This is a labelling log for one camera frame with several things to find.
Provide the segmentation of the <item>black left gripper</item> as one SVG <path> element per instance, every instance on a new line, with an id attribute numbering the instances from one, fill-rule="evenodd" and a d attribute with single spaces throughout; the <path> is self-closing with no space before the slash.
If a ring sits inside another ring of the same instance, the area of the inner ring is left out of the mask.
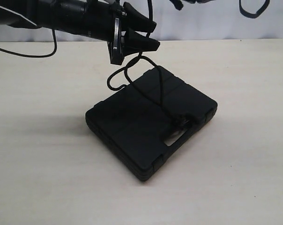
<path id="1" fill-rule="evenodd" d="M 153 5 L 148 1 L 149 16 L 146 17 L 137 11 L 129 2 L 120 5 L 119 0 L 107 0 L 109 10 L 113 17 L 113 36 L 112 41 L 107 42 L 110 63 L 121 65 L 125 56 L 140 53 L 157 51 L 160 42 L 143 36 L 138 32 L 152 33 L 156 28 L 156 22 L 153 21 Z M 125 29 L 124 44 L 122 41 L 122 24 Z"/>

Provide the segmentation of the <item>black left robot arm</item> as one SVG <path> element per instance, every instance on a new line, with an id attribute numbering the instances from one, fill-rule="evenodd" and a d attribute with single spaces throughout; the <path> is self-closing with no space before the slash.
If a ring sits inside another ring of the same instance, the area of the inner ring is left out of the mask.
<path id="1" fill-rule="evenodd" d="M 156 51 L 152 33 L 156 23 L 130 3 L 118 0 L 0 0 L 0 25 L 13 28 L 59 30 L 107 42 L 110 63 L 126 56 Z"/>

